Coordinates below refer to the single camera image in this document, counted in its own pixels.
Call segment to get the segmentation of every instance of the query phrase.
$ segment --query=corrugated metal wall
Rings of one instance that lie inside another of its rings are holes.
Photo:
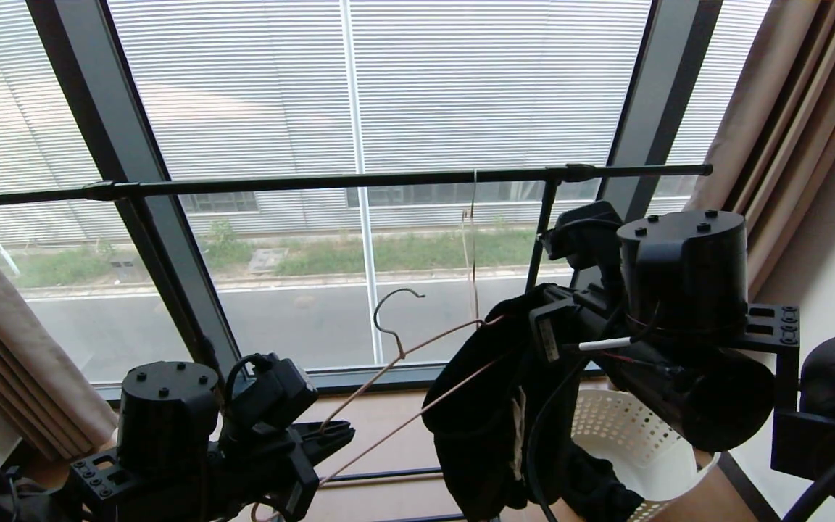
[[[703,158],[765,9],[725,2],[670,162]],[[112,0],[175,179],[354,172],[336,0]],[[649,0],[352,0],[369,172],[604,161]],[[99,173],[23,0],[0,0],[0,191],[75,188]],[[342,189],[258,193],[241,234],[358,229]],[[685,197],[657,199],[653,212]],[[556,212],[582,201],[559,202]],[[377,229],[457,225],[467,205],[374,207]],[[537,202],[476,219],[533,222]],[[114,206],[0,207],[6,244],[126,240]]]

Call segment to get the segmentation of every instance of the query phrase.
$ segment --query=curtain fold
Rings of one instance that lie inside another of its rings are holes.
[[[1,271],[0,413],[48,459],[96,449],[117,424]]]
[[[768,278],[835,158],[835,2],[765,15],[687,208],[745,215],[749,297]]]

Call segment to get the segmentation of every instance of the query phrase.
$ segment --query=laundry basket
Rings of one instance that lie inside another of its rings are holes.
[[[699,469],[692,446],[632,394],[581,389],[573,417],[573,440],[609,460],[617,479],[645,500],[630,522],[653,518],[669,502],[690,492],[720,453]]]

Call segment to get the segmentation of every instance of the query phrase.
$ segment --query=asphalt road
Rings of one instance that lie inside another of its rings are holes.
[[[568,277],[540,282],[568,282]],[[523,293],[523,278],[480,280],[481,316],[498,301]],[[380,297],[403,286],[380,283]],[[397,330],[404,347],[470,319],[466,281],[410,282],[426,294],[397,294],[381,310],[380,324]],[[372,365],[371,311],[364,285],[311,286],[220,295],[242,353],[275,352],[306,369]],[[32,300],[30,307],[92,382],[117,382],[133,366],[154,360],[190,360],[158,295]],[[448,360],[471,328],[435,341],[408,357],[409,363]],[[396,351],[382,335],[385,361]]]

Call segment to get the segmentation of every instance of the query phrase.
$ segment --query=sidewalk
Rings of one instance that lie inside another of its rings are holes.
[[[519,267],[476,268],[477,280],[484,278],[521,278],[527,275],[526,265]],[[571,277],[567,265],[541,265],[540,275],[562,275]],[[453,281],[468,278],[466,268],[459,270],[411,270],[402,272],[377,272],[378,284],[408,281]],[[268,290],[297,288],[304,286],[342,286],[365,284],[365,274],[325,274],[316,276],[233,278],[215,281],[218,291]],[[152,295],[157,293],[153,282],[121,283],[74,287],[26,288],[20,290],[25,299],[52,299],[56,297],[123,297],[123,295]]]

